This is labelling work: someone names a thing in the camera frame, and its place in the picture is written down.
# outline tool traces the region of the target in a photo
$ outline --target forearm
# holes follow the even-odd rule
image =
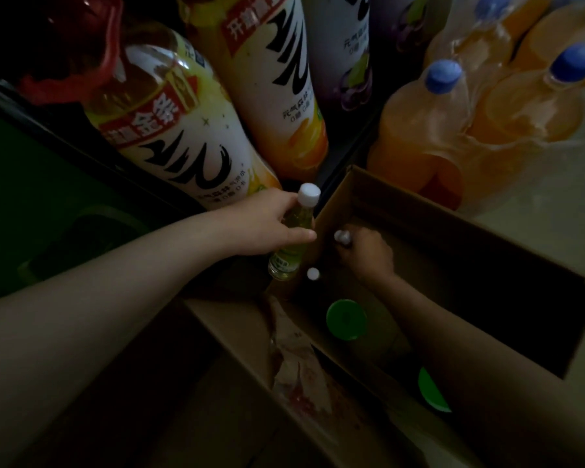
[[[372,290],[489,463],[585,466],[585,414],[561,379],[397,276]]]
[[[0,299],[0,453],[30,442],[184,284],[233,254],[216,218],[182,220]]]

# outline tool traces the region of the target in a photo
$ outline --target bottle cap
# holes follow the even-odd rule
[[[427,70],[425,87],[431,93],[449,93],[462,76],[462,66],[454,60],[442,59],[433,62]]]
[[[366,334],[368,322],[366,312],[357,302],[341,299],[328,308],[328,329],[341,340],[351,341]]]
[[[431,407],[441,412],[452,412],[425,368],[421,368],[420,373],[418,373],[418,388],[421,390],[422,397]]]
[[[479,0],[475,6],[477,21],[496,21],[503,15],[511,0]]]
[[[585,43],[577,42],[557,56],[550,73],[560,82],[578,82],[585,78]]]
[[[320,271],[316,267],[311,267],[307,270],[307,278],[311,281],[318,281],[320,277]]]
[[[349,246],[351,244],[351,232],[339,229],[334,233],[334,239],[343,246]]]
[[[297,202],[302,204],[304,207],[313,207],[319,203],[320,189],[310,182],[302,184],[299,188],[299,194],[297,196]]]

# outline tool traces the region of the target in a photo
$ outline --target blue bottle cap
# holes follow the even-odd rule
[[[503,15],[511,0],[479,0],[475,6],[477,21],[496,21]]]
[[[431,93],[449,93],[462,76],[462,66],[454,60],[442,59],[433,62],[427,70],[425,87]]]
[[[554,60],[550,73],[560,82],[578,82],[585,78],[585,43],[577,42]]]

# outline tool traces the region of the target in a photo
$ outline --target green bottle cap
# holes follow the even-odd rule
[[[367,330],[366,312],[350,299],[341,299],[329,306],[327,323],[332,335],[346,341],[360,338]]]
[[[447,401],[442,397],[442,393],[435,385],[434,380],[431,379],[429,373],[425,368],[421,368],[418,374],[418,387],[421,390],[422,397],[429,403],[431,407],[441,412],[452,412],[447,404]]]

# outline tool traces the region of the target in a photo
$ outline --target cardboard box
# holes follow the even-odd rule
[[[334,231],[349,221],[381,231],[394,249],[397,273],[414,287],[559,377],[566,374],[585,330],[585,276],[353,167],[316,219],[319,239],[306,252],[302,272],[293,281],[269,286],[267,291],[281,297],[288,316],[326,357],[324,370],[343,386],[349,410],[337,415],[328,434],[286,408],[336,466],[416,463],[415,451],[402,436],[386,429],[385,413],[407,432],[421,434],[468,465],[480,465],[450,419],[425,406],[408,387],[407,361],[415,355],[396,323],[338,265],[330,243]],[[325,279],[320,292],[303,277],[317,262]],[[264,278],[262,269],[251,269],[254,264],[236,261],[212,288],[202,290],[205,298],[185,302],[271,393],[271,323],[251,299]],[[373,338],[351,344],[331,336],[321,301],[326,296],[362,304]]]

